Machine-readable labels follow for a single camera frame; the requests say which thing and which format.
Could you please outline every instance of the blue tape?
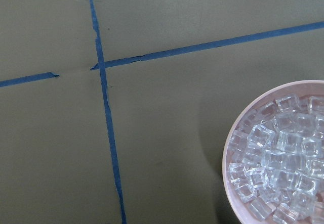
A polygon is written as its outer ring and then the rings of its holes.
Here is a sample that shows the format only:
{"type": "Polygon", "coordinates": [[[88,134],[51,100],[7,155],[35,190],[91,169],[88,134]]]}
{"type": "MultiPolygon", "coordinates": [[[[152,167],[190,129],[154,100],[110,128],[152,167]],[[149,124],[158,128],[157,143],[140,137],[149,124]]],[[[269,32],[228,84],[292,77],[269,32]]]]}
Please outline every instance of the blue tape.
{"type": "Polygon", "coordinates": [[[10,80],[6,80],[6,81],[0,81],[0,87],[12,86],[12,85],[16,85],[16,84],[31,82],[31,81],[44,80],[44,79],[58,77],[58,76],[60,76],[60,75],[55,74],[53,72],[46,72],[46,73],[32,75],[32,76],[24,76],[24,77],[10,79],[10,80]]]}
{"type": "Polygon", "coordinates": [[[120,173],[119,173],[119,164],[118,164],[115,136],[114,136],[114,131],[113,131],[112,117],[111,117],[111,109],[109,106],[109,99],[108,99],[108,91],[107,91],[108,83],[107,83],[107,76],[106,76],[106,69],[105,69],[105,61],[104,61],[102,45],[101,45],[99,23],[98,23],[93,0],[89,0],[89,1],[90,1],[90,8],[91,8],[93,29],[97,33],[96,50],[97,50],[97,57],[98,57],[98,64],[99,64],[99,71],[100,71],[102,96],[103,96],[103,102],[104,102],[104,107],[105,107],[108,139],[109,139],[110,153],[111,153],[111,160],[112,160],[112,170],[113,170],[113,175],[114,175],[114,179],[115,179],[117,193],[119,196],[121,222],[122,222],[122,224],[127,224],[125,207],[124,207],[124,199],[123,199],[123,191],[122,191],[122,183],[120,180],[120,173]]]}
{"type": "MultiPolygon", "coordinates": [[[[272,30],[268,32],[255,33],[255,34],[250,34],[250,35],[245,35],[245,36],[240,36],[235,38],[228,38],[228,39],[223,39],[223,40],[218,40],[218,41],[213,41],[208,43],[195,44],[193,46],[181,47],[181,48],[176,48],[176,49],[161,51],[161,52],[154,52],[143,56],[135,56],[135,57],[123,58],[123,59],[118,59],[113,61],[106,61],[105,67],[126,65],[137,61],[154,60],[154,59],[168,57],[168,56],[181,55],[185,53],[208,50],[208,49],[213,49],[222,46],[230,46],[232,44],[250,42],[259,39],[283,36],[283,35],[293,34],[293,33],[300,33],[309,30],[320,29],[320,28],[324,28],[324,21],[318,23],[305,24],[296,27],[272,30]]],[[[99,67],[97,64],[94,67],[92,67],[91,70],[98,70],[98,68],[99,67]]]]}

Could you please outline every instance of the gray surface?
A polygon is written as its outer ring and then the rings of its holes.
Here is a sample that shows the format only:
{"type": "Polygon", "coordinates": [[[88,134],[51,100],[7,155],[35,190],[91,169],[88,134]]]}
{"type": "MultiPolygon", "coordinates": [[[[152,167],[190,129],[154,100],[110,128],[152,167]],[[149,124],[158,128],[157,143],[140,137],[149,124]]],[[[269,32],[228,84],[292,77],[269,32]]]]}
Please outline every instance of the gray surface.
{"type": "MultiPolygon", "coordinates": [[[[117,224],[88,0],[1,0],[0,223],[117,224]]],[[[323,0],[95,0],[106,60],[323,20],[323,0]]],[[[237,115],[323,79],[324,30],[110,68],[129,224],[236,223],[221,156],[237,115]]]]}

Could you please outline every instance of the bowl rim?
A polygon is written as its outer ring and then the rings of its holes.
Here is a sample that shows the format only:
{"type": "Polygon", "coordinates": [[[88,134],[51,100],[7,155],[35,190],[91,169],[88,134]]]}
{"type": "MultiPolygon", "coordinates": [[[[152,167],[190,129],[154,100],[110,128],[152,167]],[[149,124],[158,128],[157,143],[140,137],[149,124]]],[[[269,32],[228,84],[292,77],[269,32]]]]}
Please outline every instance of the bowl rim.
{"type": "Polygon", "coordinates": [[[310,84],[310,83],[318,83],[318,84],[323,84],[324,85],[324,80],[293,81],[293,82],[289,82],[289,83],[277,86],[277,87],[275,87],[273,89],[270,89],[270,90],[266,91],[265,93],[263,93],[262,95],[260,95],[256,99],[254,99],[249,105],[247,105],[244,108],[244,110],[239,114],[239,116],[237,117],[237,119],[233,123],[233,125],[232,125],[232,127],[231,127],[231,129],[230,129],[230,131],[229,131],[229,133],[227,135],[226,142],[225,142],[225,145],[224,145],[223,158],[222,158],[223,184],[224,184],[224,187],[225,187],[225,192],[226,192],[227,199],[228,199],[228,201],[229,201],[229,203],[230,203],[230,205],[232,207],[232,210],[234,211],[235,215],[237,216],[237,218],[239,219],[239,221],[241,223],[245,223],[245,219],[243,219],[243,217],[241,216],[241,213],[235,207],[232,198],[230,198],[229,187],[228,187],[228,184],[227,184],[226,155],[227,155],[227,151],[228,151],[228,144],[229,144],[230,137],[232,136],[233,131],[235,130],[237,124],[242,119],[242,117],[247,113],[248,110],[250,110],[261,99],[263,99],[264,97],[268,96],[269,94],[274,93],[275,91],[278,91],[278,90],[283,89],[285,87],[298,85],[298,84],[310,84]]]}

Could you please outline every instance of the pile of clear cubes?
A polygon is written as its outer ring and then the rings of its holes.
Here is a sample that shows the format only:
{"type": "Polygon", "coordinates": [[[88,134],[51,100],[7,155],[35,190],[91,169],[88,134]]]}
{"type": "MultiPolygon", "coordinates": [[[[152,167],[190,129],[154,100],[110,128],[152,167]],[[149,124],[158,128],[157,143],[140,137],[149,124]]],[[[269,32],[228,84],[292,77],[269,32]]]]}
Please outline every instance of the pile of clear cubes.
{"type": "Polygon", "coordinates": [[[324,97],[285,95],[233,132],[228,176],[259,220],[324,223],[324,97]]]}

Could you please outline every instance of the bowl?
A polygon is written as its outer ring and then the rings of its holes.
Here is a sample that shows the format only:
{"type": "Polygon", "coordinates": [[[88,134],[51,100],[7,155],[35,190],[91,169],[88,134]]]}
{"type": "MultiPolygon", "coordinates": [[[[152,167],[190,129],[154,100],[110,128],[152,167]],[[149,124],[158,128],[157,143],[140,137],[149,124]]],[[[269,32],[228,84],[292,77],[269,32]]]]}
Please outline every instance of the bowl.
{"type": "MultiPolygon", "coordinates": [[[[324,96],[324,81],[321,80],[305,80],[305,81],[295,81],[290,82],[281,86],[278,86],[274,89],[267,91],[266,93],[262,94],[258,98],[256,98],[253,102],[251,102],[238,116],[236,121],[234,122],[231,130],[226,139],[224,152],[223,152],[223,181],[225,186],[226,195],[228,201],[236,214],[237,218],[243,224],[259,224],[259,223],[271,223],[275,224],[272,218],[267,218],[264,221],[257,220],[248,210],[249,203],[242,203],[241,199],[235,192],[235,189],[230,182],[227,169],[228,164],[230,163],[230,153],[228,151],[228,144],[229,140],[233,134],[233,131],[237,128],[238,123],[242,119],[242,117],[250,110],[250,109],[257,109],[268,102],[273,101],[276,98],[283,97],[287,94],[295,93],[299,97],[303,96],[324,96]]],[[[305,220],[298,221],[297,223],[310,223],[305,220]]]]}

